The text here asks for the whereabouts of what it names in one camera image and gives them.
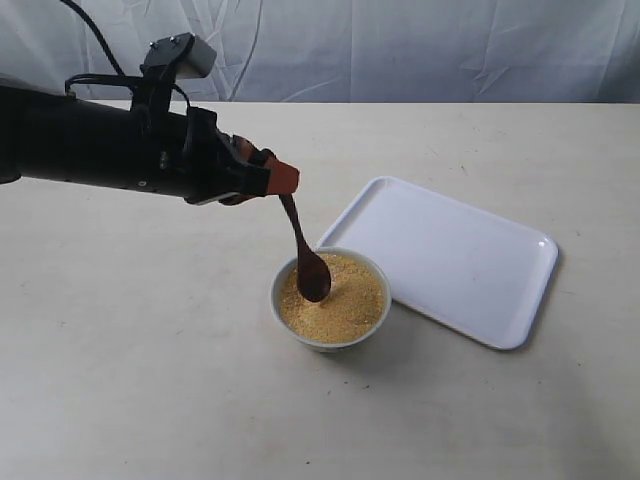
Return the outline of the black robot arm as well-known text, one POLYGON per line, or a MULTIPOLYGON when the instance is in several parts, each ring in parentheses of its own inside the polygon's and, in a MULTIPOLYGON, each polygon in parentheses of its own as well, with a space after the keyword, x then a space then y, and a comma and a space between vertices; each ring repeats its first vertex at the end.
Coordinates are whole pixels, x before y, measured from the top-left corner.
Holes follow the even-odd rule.
POLYGON ((219 130, 215 112, 128 110, 1 80, 1 181, 22 177, 145 192, 191 205, 289 195, 299 171, 219 130))

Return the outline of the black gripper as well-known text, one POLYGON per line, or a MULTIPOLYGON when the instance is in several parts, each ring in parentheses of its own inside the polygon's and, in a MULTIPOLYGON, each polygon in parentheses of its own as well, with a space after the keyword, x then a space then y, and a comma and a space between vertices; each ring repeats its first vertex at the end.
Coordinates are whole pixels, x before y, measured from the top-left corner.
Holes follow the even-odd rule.
POLYGON ((190 107, 186 118, 182 160, 190 185, 187 203, 236 206, 253 197, 297 191, 297 168, 269 149, 258 150, 245 137, 219 130, 215 112, 190 107))

